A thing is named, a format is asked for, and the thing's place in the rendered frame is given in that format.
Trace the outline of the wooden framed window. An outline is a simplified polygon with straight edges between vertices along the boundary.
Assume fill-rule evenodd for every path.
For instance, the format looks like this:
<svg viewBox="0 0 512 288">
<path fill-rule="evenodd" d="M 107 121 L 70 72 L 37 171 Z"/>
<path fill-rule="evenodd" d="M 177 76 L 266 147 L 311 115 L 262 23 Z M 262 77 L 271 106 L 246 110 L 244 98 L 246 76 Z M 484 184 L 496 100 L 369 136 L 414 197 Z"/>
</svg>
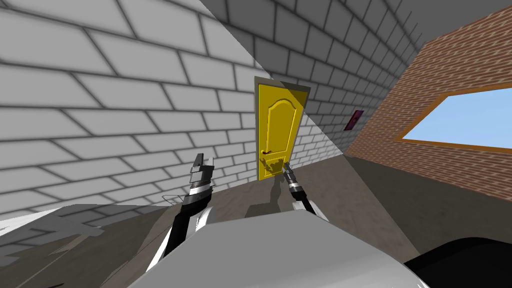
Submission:
<svg viewBox="0 0 512 288">
<path fill-rule="evenodd" d="M 442 93 L 394 140 L 512 154 L 512 82 Z"/>
</svg>

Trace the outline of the purple wall picture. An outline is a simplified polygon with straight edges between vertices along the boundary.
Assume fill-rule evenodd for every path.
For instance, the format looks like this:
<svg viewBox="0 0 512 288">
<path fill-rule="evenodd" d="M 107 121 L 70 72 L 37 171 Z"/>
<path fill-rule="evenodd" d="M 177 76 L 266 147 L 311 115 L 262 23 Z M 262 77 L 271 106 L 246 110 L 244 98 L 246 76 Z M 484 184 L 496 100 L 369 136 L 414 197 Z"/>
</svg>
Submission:
<svg viewBox="0 0 512 288">
<path fill-rule="evenodd" d="M 350 120 L 348 121 L 348 123 L 346 124 L 346 126 L 345 126 L 345 128 L 343 130 L 344 131 L 351 131 L 355 127 L 355 125 L 357 124 L 357 122 L 359 121 L 359 119 L 361 118 L 363 113 L 364 113 L 363 110 L 355 110 L 353 115 L 351 116 Z"/>
</svg>

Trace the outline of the yellow door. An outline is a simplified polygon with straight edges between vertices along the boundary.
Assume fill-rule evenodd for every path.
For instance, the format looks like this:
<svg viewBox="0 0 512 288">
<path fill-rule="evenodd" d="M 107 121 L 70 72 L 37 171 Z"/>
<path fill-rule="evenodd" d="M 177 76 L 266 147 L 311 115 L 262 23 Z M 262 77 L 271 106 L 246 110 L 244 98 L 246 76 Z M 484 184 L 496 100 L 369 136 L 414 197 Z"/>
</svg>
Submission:
<svg viewBox="0 0 512 288">
<path fill-rule="evenodd" d="M 257 180 L 281 174 L 290 161 L 310 93 L 309 86 L 254 77 Z"/>
</svg>

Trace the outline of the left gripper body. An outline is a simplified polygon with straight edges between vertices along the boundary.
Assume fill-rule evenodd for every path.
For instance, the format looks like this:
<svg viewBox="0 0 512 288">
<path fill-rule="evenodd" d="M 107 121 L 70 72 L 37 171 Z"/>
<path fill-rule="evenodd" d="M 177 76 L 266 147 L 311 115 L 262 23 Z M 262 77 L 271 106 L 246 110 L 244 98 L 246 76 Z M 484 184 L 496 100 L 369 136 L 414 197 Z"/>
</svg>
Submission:
<svg viewBox="0 0 512 288">
<path fill-rule="evenodd" d="M 212 165 L 200 165 L 193 166 L 190 170 L 190 181 L 191 185 L 198 183 L 209 182 L 213 176 L 214 167 Z"/>
</svg>

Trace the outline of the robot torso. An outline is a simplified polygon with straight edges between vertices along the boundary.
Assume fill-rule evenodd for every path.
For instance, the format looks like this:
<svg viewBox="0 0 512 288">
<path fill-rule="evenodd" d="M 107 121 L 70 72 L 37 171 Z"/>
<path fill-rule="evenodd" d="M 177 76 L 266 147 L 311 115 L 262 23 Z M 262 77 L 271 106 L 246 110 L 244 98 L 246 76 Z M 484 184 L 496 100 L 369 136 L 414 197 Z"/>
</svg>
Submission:
<svg viewBox="0 0 512 288">
<path fill-rule="evenodd" d="M 306 210 L 207 224 L 128 288 L 429 288 Z"/>
</svg>

